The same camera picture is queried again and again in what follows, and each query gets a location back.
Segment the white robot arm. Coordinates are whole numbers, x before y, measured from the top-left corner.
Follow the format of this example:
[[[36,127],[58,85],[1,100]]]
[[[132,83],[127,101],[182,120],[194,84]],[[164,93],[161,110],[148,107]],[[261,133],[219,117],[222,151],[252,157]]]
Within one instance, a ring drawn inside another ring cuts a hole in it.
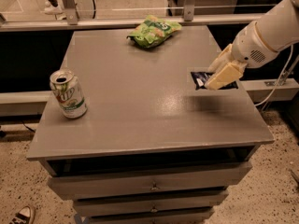
[[[299,0],[282,0],[257,21],[243,28],[208,67],[208,90],[218,90],[242,78],[246,68],[273,61],[299,42]]]

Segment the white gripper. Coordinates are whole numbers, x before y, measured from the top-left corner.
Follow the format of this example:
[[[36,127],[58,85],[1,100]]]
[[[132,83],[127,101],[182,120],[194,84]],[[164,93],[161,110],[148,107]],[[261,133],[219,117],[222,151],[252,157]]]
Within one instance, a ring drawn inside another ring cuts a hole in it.
[[[248,68],[260,68],[273,61],[278,51],[269,43],[269,36],[264,21],[252,21],[208,67],[212,76],[205,87],[218,90],[243,77],[247,64]]]

